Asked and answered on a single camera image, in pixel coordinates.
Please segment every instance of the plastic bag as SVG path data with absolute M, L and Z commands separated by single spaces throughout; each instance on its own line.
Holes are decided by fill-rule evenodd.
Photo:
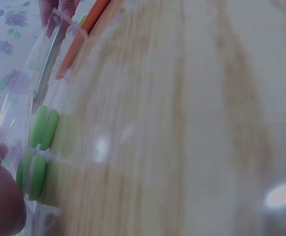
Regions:
M 27 208 L 27 224 L 23 231 L 25 235 L 42 236 L 46 226 L 44 221 L 44 226 L 41 226 L 39 220 L 50 214 L 59 215 L 61 212 L 60 209 L 52 206 L 43 208 L 46 205 L 42 205 L 43 210 L 35 209 L 43 189 L 48 162 L 55 157 L 49 148 L 58 123 L 56 119 L 62 117 L 63 111 L 55 110 L 57 107 L 52 107 L 50 102 L 54 102 L 53 96 L 51 98 L 47 96 L 43 104 L 48 104 L 52 110 L 43 106 L 48 110 L 43 118 L 39 111 L 37 114 L 32 114 L 33 98 L 37 85 L 41 81 L 39 76 L 56 32 L 62 34 L 58 43 L 59 51 L 52 55 L 54 66 L 51 68 L 50 76 L 43 79 L 47 84 L 46 89 L 49 89 L 47 94 L 56 94 L 59 89 L 64 92 L 67 89 L 65 79 L 56 81 L 56 71 L 73 39 L 80 36 L 84 41 L 87 34 L 61 12 L 54 9 L 48 26 L 40 37 L 33 45 L 24 48 L 28 54 L 30 53 L 27 58 L 19 58 L 18 61 L 13 62 L 11 57 L 5 56 L 5 51 L 0 47 L 0 75 L 5 75 L 0 76 L 0 141 L 9 147 L 9 154 L 2 164 L 12 173 L 25 198 Z

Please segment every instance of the macaron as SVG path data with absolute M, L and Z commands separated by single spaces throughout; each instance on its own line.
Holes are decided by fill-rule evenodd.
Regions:
M 20 188 L 23 196 L 25 195 L 25 178 L 24 176 L 28 175 L 29 171 L 29 166 L 32 160 L 33 154 L 31 152 L 26 152 L 23 154 L 21 157 L 18 168 L 17 168 L 17 173 L 16 173 L 16 183 L 18 187 Z
M 46 129 L 41 141 L 41 146 L 40 146 L 41 151 L 47 150 L 52 145 L 55 131 L 58 126 L 58 122 L 59 122 L 59 113 L 56 110 L 52 109 L 49 121 L 46 125 Z
M 55 131 L 59 122 L 59 113 L 55 109 L 41 106 L 33 118 L 29 134 L 29 146 L 36 148 L 40 145 L 40 150 L 45 151 L 51 145 Z
M 28 175 L 29 200 L 35 201 L 40 198 L 44 185 L 47 162 L 43 155 L 34 156 L 31 160 Z
M 36 148 L 42 142 L 50 114 L 51 111 L 47 106 L 41 106 L 37 109 L 29 133 L 29 146 L 31 148 Z
M 43 155 L 34 156 L 25 153 L 18 165 L 16 183 L 23 193 L 29 195 L 29 200 L 35 201 L 41 196 L 47 162 Z

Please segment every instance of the macaron shell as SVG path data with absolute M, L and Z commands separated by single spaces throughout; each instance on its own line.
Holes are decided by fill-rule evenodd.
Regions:
M 25 195 L 24 182 L 26 181 L 28 172 L 30 171 L 29 168 L 30 168 L 32 157 L 33 157 L 33 154 L 31 152 L 25 153 L 20 159 L 20 162 L 17 168 L 16 183 L 18 187 L 20 188 L 23 196 Z
M 49 119 L 49 109 L 47 106 L 41 106 L 38 108 L 34 121 L 29 133 L 29 146 L 36 148 L 38 144 L 42 142 L 46 126 Z
M 32 174 L 32 182 L 29 191 L 29 200 L 37 200 L 42 192 L 44 179 L 46 174 L 47 162 L 43 155 L 35 157 L 34 170 Z
M 40 150 L 45 151 L 52 145 L 55 131 L 58 126 L 58 122 L 59 122 L 59 113 L 55 109 L 52 109 L 49 121 L 45 129 L 45 133 L 43 135 Z

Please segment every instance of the clear plastic wrap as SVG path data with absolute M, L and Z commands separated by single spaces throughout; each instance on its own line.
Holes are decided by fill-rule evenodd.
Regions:
M 45 228 L 52 225 L 52 220 L 48 221 L 50 225 L 45 224 L 45 218 L 61 213 L 56 207 L 44 205 L 44 208 L 36 210 L 36 206 L 43 189 L 48 162 L 55 158 L 49 149 L 58 119 L 61 121 L 65 117 L 65 110 L 54 104 L 57 97 L 65 97 L 57 91 L 65 92 L 67 89 L 65 78 L 69 67 L 61 74 L 64 76 L 63 80 L 55 78 L 75 37 L 79 37 L 82 45 L 87 33 L 54 9 L 41 37 L 30 49 L 24 49 L 31 53 L 26 60 L 21 59 L 18 62 L 17 69 L 14 67 L 15 63 L 12 63 L 13 69 L 10 68 L 11 58 L 5 57 L 5 53 L 0 50 L 0 75 L 7 74 L 0 77 L 0 142 L 7 144 L 9 148 L 9 154 L 2 160 L 2 164 L 10 171 L 25 198 L 27 223 L 22 231 L 24 235 L 44 235 Z M 46 62 L 49 74 L 42 76 Z M 42 101 L 43 106 L 36 104 L 36 97 Z M 41 109 L 44 109 L 43 117 L 39 114 Z
M 27 93 L 0 96 L 26 236 L 286 235 L 286 16 L 182 2 L 113 1 L 87 40 L 53 12 Z M 59 73 L 76 32 L 84 45 Z

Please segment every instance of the wood grain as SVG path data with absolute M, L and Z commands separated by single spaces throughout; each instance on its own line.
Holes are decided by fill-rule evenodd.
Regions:
M 49 235 L 280 235 L 263 78 L 229 10 L 244 3 L 111 1 L 69 80 L 40 200 L 62 210 Z

